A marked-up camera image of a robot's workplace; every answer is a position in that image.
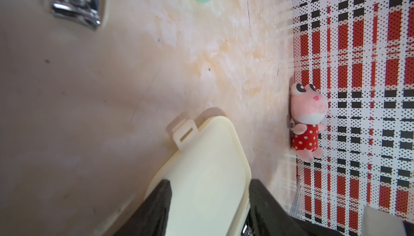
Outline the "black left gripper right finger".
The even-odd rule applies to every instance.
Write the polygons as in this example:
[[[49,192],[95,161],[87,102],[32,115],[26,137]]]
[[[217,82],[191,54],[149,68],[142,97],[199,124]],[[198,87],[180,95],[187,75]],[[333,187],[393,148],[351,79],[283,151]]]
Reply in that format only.
[[[338,236],[339,231],[287,214],[264,184],[253,179],[249,185],[249,225],[255,236]]]

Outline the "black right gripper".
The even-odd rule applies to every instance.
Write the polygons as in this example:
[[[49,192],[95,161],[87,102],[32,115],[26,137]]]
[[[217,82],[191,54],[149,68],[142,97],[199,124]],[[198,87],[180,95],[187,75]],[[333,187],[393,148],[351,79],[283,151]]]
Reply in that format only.
[[[414,224],[366,206],[363,212],[362,236],[414,236]]]

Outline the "cream manicure case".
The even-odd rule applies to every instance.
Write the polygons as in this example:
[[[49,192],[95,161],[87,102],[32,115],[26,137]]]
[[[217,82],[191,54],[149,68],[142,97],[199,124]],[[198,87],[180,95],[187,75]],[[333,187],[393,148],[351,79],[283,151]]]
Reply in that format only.
[[[239,236],[250,209],[251,169],[233,123],[186,120],[173,130],[177,152],[152,179],[149,196],[163,179],[172,198],[167,236]]]

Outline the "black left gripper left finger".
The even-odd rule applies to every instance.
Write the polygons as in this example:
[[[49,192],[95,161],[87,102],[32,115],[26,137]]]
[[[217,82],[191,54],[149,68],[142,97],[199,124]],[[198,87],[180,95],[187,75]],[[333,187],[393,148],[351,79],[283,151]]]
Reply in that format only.
[[[115,235],[164,236],[171,199],[170,181],[163,179]]]

